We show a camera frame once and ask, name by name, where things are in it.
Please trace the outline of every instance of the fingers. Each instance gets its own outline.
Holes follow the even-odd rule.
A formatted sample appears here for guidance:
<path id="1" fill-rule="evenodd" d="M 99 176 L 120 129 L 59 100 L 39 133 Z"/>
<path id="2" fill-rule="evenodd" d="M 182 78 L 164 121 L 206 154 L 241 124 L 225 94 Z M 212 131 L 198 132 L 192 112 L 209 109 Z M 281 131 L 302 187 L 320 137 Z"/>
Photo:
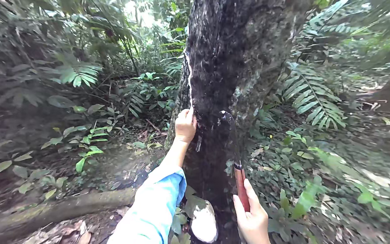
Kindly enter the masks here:
<path id="1" fill-rule="evenodd" d="M 236 209 L 237 221 L 241 225 L 246 222 L 245 208 L 243 208 L 243 204 L 237 195 L 233 195 L 233 200 L 234 208 Z"/>
<path id="2" fill-rule="evenodd" d="M 194 116 L 193 121 L 192 121 L 192 125 L 194 126 L 195 130 L 196 130 L 196 124 L 197 124 L 197 120 L 196 120 L 196 118 Z"/>
<path id="3" fill-rule="evenodd" d="M 178 118 L 186 118 L 186 116 L 187 116 L 187 114 L 188 114 L 188 112 L 189 112 L 189 109 L 183 109 L 180 113 L 179 113 L 179 115 L 177 115 L 177 117 Z"/>
<path id="4" fill-rule="evenodd" d="M 194 107 L 191 107 L 186 115 L 186 120 L 188 123 L 192 123 L 193 116 L 194 116 Z"/>
<path id="5" fill-rule="evenodd" d="M 257 194 L 253 190 L 248 179 L 245 179 L 243 184 L 245 185 L 246 194 L 248 195 L 248 198 L 249 198 L 249 205 L 251 207 L 251 213 L 258 213 L 261 210 L 261 205 L 260 205 L 260 201 L 258 200 Z"/>

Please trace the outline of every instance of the forest floor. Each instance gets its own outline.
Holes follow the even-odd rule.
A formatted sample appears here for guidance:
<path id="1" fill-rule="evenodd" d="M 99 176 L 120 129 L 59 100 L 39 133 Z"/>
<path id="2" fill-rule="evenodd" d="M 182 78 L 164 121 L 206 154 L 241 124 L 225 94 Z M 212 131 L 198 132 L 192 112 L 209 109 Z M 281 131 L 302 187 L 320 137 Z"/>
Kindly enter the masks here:
<path id="1" fill-rule="evenodd" d="M 390 113 L 369 110 L 355 113 L 361 120 L 353 125 L 350 135 L 358 141 L 369 141 L 377 144 L 390 145 Z M 132 146 L 136 141 L 149 141 L 156 129 L 145 123 L 131 130 L 122 138 L 115 138 L 101 148 L 106 149 L 97 157 L 100 167 L 92 167 L 87 175 L 73 180 L 76 176 L 74 164 L 79 160 L 76 153 L 62 154 L 52 152 L 43 155 L 36 163 L 38 168 L 46 168 L 55 176 L 67 176 L 71 184 L 61 199 L 67 196 L 79 196 L 88 193 L 120 190 L 128 187 L 137 188 L 147 178 L 148 173 L 157 166 L 157 162 L 164 156 L 163 147 L 153 150 L 144 150 Z M 164 145 L 166 132 L 154 135 L 157 142 Z M 21 212 L 44 202 L 44 192 L 34 188 L 26 194 L 20 194 L 16 189 L 19 185 L 10 171 L 0 173 L 0 216 Z M 127 211 L 128 207 L 115 211 L 104 211 L 87 214 L 75 219 L 51 223 L 26 238 L 13 240 L 16 244 L 103 244 L 112 234 L 117 223 Z"/>

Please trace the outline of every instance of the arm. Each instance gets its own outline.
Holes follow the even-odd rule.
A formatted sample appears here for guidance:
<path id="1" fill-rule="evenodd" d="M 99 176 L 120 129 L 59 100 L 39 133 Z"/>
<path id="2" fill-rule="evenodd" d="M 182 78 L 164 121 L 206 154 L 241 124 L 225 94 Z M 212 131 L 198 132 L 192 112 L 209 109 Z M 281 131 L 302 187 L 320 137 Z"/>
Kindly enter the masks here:
<path id="1" fill-rule="evenodd" d="M 132 208 L 118 223 L 108 244 L 168 243 L 176 206 L 186 190 L 181 169 L 196 130 L 193 109 L 185 109 L 176 119 L 176 137 L 159 167 L 154 169 L 135 195 Z"/>

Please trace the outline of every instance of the vegetation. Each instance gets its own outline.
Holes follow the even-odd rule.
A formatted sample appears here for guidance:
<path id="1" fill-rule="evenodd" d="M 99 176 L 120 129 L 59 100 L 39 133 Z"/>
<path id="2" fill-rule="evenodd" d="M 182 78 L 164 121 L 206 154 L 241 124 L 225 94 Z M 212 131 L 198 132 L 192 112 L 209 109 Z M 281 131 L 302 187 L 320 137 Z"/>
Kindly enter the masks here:
<path id="1" fill-rule="evenodd" d="M 0 0 L 0 196 L 39 192 L 0 212 L 122 189 L 129 174 L 107 171 L 121 148 L 159 163 L 186 89 L 191 6 Z M 283 67 L 241 150 L 271 240 L 390 243 L 390 1 L 314 1 Z M 204 203 L 188 191 L 171 243 L 190 243 Z"/>

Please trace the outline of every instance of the twig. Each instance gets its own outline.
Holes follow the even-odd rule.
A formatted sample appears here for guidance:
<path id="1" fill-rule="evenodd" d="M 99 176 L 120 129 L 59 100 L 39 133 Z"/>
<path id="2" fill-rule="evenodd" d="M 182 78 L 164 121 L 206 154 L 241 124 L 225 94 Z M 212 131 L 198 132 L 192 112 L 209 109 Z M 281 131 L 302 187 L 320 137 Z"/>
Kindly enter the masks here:
<path id="1" fill-rule="evenodd" d="M 145 120 L 147 120 L 147 122 L 151 125 L 151 126 L 153 126 L 153 128 L 160 134 L 161 132 L 160 132 L 160 130 L 159 130 L 159 128 L 157 128 L 153 123 L 151 123 L 148 119 L 145 119 Z"/>
<path id="2" fill-rule="evenodd" d="M 93 94 L 90 94 L 90 93 L 87 93 L 87 94 L 90 95 L 90 96 L 94 96 L 94 97 L 100 98 L 100 99 L 102 99 L 103 101 L 105 101 L 106 103 L 110 103 L 109 101 L 106 101 L 104 98 L 101 98 L 101 97 L 99 97 L 99 96 L 96 96 L 96 95 L 93 95 Z"/>

